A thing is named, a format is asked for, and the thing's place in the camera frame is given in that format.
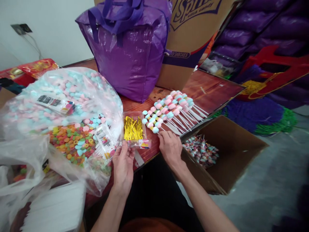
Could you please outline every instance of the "purple tote bag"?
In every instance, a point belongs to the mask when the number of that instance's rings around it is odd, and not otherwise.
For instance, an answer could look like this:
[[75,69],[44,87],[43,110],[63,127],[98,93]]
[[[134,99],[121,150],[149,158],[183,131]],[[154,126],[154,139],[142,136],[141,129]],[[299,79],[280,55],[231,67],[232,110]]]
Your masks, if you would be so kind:
[[99,72],[118,93],[143,103],[160,74],[171,15],[167,0],[106,0],[75,21]]

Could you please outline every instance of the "electrical outlet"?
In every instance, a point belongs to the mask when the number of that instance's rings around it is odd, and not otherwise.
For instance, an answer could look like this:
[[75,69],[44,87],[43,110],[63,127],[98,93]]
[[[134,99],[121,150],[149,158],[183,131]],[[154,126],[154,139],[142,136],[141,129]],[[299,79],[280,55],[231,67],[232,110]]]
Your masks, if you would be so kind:
[[28,27],[27,24],[20,24],[20,27],[21,27],[21,28],[24,30],[24,32],[26,32],[26,33],[32,32],[31,29],[30,29],[30,27]]
[[11,27],[16,31],[19,35],[24,35],[26,32],[22,29],[22,27],[19,24],[12,24]]

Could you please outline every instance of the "wooden table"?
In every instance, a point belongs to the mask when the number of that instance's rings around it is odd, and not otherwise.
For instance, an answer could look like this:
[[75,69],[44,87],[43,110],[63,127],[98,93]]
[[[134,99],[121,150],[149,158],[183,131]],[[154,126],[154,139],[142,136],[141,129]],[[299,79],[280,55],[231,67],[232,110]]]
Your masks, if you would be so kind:
[[[88,67],[97,70],[97,65],[94,60],[78,63],[70,67]],[[195,71],[186,86],[182,90],[188,97],[194,99],[194,103],[200,108],[204,109],[209,114],[223,107],[228,101],[238,95],[244,88],[234,82],[225,80],[220,77],[210,75],[206,72],[197,70]],[[143,104],[132,101],[124,96],[120,96],[123,104],[123,111],[144,111],[150,110],[154,105],[154,102],[158,99],[164,98],[169,95],[171,90],[167,90],[161,87],[155,87]],[[144,163],[149,162],[153,157],[159,153],[159,138],[156,134],[147,128],[147,138],[151,140],[152,146],[150,149],[138,150]],[[134,170],[138,169],[138,165],[135,163]],[[114,178],[113,174],[110,181],[103,191],[103,195],[108,193],[113,186]],[[86,197],[85,207],[88,208],[93,205],[99,198],[92,195]]]

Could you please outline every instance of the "cardboard box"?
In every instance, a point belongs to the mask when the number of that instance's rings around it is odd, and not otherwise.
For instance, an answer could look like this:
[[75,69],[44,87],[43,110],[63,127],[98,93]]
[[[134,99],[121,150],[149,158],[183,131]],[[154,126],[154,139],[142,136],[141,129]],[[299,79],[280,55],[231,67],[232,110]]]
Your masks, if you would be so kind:
[[11,98],[16,97],[16,94],[8,91],[5,88],[0,87],[0,109],[5,105],[5,103]]
[[157,86],[182,90],[220,28],[234,0],[173,0],[173,13],[165,56]]
[[209,144],[219,149],[217,163],[206,170],[185,149],[182,152],[190,172],[210,194],[229,194],[250,162],[268,146],[223,115],[208,121],[195,134],[204,135]]

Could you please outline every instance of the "black pants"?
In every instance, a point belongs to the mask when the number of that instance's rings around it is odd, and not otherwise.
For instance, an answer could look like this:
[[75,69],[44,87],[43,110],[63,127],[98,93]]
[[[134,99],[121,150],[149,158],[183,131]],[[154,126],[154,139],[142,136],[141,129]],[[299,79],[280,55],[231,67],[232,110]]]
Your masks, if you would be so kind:
[[[86,226],[89,230],[101,213],[106,199],[107,197],[89,210],[92,215],[87,215],[89,213],[86,212]],[[91,213],[93,208],[96,211],[95,215]],[[134,174],[120,228],[130,220],[140,217],[164,218],[187,232],[204,231],[194,209],[188,205],[182,195],[162,155],[154,158]]]

